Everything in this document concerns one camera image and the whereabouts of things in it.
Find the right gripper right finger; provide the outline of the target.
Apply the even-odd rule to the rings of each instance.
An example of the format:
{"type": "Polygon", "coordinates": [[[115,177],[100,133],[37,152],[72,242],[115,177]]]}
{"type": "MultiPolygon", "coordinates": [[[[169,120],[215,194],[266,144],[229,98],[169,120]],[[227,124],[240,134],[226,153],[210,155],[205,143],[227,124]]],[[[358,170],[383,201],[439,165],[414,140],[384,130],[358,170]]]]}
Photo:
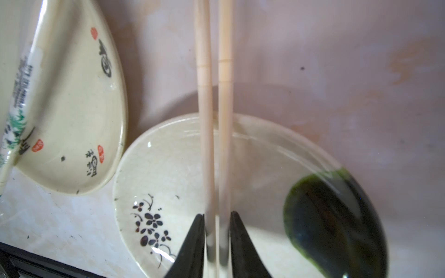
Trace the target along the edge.
{"type": "Polygon", "coordinates": [[[271,278],[238,212],[231,212],[229,227],[233,278],[271,278]]]}

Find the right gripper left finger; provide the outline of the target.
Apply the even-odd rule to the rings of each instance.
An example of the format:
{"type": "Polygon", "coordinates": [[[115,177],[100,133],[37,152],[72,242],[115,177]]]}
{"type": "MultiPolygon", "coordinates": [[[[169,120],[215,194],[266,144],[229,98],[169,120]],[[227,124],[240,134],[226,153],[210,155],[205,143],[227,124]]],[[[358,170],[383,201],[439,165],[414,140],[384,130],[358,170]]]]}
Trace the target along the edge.
{"type": "Polygon", "coordinates": [[[165,278],[202,278],[205,243],[204,215],[197,214],[165,278]]]}

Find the chopsticks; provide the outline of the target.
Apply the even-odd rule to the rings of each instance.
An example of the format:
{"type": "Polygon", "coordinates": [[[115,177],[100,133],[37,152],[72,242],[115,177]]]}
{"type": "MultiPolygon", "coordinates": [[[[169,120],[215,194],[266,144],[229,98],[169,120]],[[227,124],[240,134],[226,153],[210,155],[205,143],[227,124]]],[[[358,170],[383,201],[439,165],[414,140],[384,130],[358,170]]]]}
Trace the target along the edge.
{"type": "Polygon", "coordinates": [[[219,1],[218,111],[213,107],[210,2],[194,1],[200,153],[207,260],[214,277],[229,265],[234,100],[234,1],[219,1]]]}

